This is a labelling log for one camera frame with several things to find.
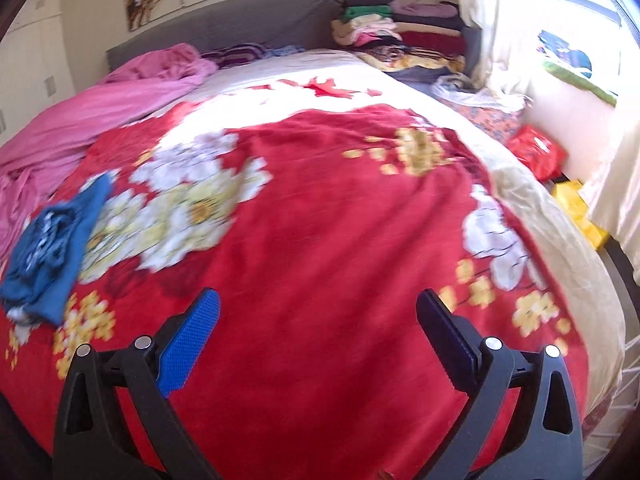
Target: pink blanket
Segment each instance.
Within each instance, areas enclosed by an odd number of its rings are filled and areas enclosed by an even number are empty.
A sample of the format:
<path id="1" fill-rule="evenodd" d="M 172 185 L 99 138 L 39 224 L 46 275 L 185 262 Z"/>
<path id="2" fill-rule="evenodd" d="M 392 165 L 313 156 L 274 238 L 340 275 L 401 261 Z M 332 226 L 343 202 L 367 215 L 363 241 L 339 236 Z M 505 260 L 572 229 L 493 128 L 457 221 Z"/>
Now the pink blanket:
<path id="1" fill-rule="evenodd" d="M 0 148 L 0 264 L 30 213 L 75 170 L 101 133 L 188 94 L 216 69 L 186 43 L 149 52 L 44 110 Z"/>

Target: white wardrobe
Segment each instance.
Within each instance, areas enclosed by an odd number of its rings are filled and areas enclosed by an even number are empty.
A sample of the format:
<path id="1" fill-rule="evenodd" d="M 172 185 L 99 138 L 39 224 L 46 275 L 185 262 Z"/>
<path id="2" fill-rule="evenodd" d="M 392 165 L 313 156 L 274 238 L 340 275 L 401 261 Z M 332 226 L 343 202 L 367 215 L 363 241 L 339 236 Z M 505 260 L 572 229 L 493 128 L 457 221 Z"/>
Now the white wardrobe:
<path id="1" fill-rule="evenodd" d="M 27 0 L 0 42 L 0 146 L 75 93 L 60 0 Z"/>

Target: window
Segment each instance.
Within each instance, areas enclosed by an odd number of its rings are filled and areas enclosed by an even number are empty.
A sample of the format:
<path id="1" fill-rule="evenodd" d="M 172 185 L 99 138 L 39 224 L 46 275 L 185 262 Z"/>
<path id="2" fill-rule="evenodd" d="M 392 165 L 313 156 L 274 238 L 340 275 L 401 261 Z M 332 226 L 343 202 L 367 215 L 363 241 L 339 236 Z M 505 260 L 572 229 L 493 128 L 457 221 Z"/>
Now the window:
<path id="1" fill-rule="evenodd" d="M 610 0 L 544 0 L 542 46 L 559 64 L 616 92 L 620 49 L 633 41 Z"/>

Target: blue gripper pad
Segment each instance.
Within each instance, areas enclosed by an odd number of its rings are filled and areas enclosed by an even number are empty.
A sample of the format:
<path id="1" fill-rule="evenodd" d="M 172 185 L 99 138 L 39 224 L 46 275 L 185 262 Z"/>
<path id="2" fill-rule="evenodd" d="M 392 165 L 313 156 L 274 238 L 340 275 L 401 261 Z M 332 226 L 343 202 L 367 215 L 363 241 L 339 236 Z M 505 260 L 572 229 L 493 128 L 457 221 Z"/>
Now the blue gripper pad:
<path id="1" fill-rule="evenodd" d="M 418 296 L 416 313 L 453 387 L 474 394 L 481 365 L 481 335 L 468 319 L 451 314 L 431 289 Z"/>
<path id="2" fill-rule="evenodd" d="M 220 297 L 215 290 L 207 289 L 160 354 L 156 384 L 164 398 L 184 386 L 218 318 Z"/>

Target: white wire rack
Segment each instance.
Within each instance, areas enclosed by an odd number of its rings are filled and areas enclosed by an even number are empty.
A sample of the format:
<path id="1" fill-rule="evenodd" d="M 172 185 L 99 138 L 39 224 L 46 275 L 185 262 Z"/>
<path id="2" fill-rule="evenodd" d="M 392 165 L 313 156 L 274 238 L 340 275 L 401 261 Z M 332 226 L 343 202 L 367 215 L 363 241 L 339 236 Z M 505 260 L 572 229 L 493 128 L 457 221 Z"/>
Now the white wire rack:
<path id="1" fill-rule="evenodd" d="M 584 442 L 584 478 L 587 478 L 606 457 L 622 434 L 627 419 L 640 404 L 639 364 L 640 335 L 637 335 L 625 344 L 625 368 L 622 370 L 622 380 L 613 396 L 612 405 Z"/>

